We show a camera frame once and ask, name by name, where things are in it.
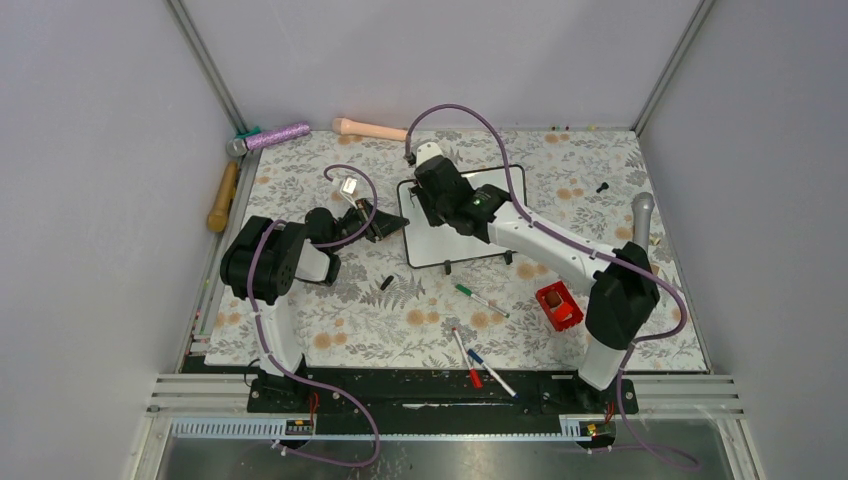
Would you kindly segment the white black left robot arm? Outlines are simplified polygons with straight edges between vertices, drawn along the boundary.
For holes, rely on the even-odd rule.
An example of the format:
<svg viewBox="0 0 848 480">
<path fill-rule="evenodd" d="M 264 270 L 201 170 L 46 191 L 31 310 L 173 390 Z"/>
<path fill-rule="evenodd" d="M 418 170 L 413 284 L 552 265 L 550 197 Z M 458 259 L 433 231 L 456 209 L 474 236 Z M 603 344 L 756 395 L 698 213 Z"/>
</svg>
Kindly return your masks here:
<svg viewBox="0 0 848 480">
<path fill-rule="evenodd" d="M 304 407 L 311 388 L 294 374 L 305 359 L 295 339 L 297 313 L 287 299 L 295 283 L 333 285 L 342 266 L 340 249 L 360 239 L 377 243 L 409 225 L 408 219 L 360 199 L 339 217 L 318 207 L 301 222 L 254 215 L 241 227 L 222 257 L 219 275 L 233 295 L 253 310 L 258 366 L 279 376 L 271 395 L 282 408 Z"/>
</svg>

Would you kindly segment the black marker cap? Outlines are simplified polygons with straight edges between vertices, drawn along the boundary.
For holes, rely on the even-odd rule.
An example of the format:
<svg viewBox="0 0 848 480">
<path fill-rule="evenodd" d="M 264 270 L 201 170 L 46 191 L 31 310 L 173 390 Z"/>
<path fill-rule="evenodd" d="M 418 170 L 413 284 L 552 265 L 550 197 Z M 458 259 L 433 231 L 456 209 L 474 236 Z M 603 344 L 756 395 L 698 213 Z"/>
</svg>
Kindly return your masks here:
<svg viewBox="0 0 848 480">
<path fill-rule="evenodd" d="M 380 290 L 381 290 L 381 291 L 385 291 L 385 290 L 386 290 L 386 289 L 387 289 L 387 288 L 391 285 L 391 283 L 393 282 L 393 280 L 394 280 L 394 276 L 393 276 L 393 275 L 389 275 L 388 277 L 386 277 L 386 278 L 384 279 L 384 281 L 383 281 L 383 282 L 381 283 L 381 285 L 380 285 Z"/>
</svg>

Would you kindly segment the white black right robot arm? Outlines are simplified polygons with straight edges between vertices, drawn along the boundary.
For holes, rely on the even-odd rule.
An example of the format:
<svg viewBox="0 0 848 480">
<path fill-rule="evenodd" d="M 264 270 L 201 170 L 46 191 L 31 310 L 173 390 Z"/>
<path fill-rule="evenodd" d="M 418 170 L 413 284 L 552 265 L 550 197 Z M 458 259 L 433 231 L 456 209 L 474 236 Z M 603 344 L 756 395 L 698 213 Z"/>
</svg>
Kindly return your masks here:
<svg viewBox="0 0 848 480">
<path fill-rule="evenodd" d="M 412 191 L 429 225 L 454 234 L 448 243 L 451 252 L 463 238 L 517 252 L 587 294 L 584 323 L 592 340 L 573 396 L 589 412 L 607 405 L 628 347 L 660 300 L 658 286 L 648 276 L 645 249 L 632 241 L 614 248 L 558 226 L 529 222 L 526 206 L 507 190 L 472 186 L 441 154 L 417 163 Z"/>
</svg>

